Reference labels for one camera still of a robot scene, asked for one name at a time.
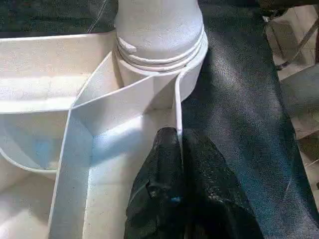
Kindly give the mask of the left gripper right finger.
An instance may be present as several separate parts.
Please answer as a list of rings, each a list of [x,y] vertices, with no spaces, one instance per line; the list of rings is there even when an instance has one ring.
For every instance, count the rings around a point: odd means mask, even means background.
[[[205,135],[182,136],[189,239],[260,239],[249,200],[223,155]]]

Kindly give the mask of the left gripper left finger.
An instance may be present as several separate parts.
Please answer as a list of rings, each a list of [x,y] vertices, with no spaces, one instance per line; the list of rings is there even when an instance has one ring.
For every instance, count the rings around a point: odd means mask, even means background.
[[[184,176],[176,129],[157,131],[134,179],[126,209],[124,238],[184,237]]]

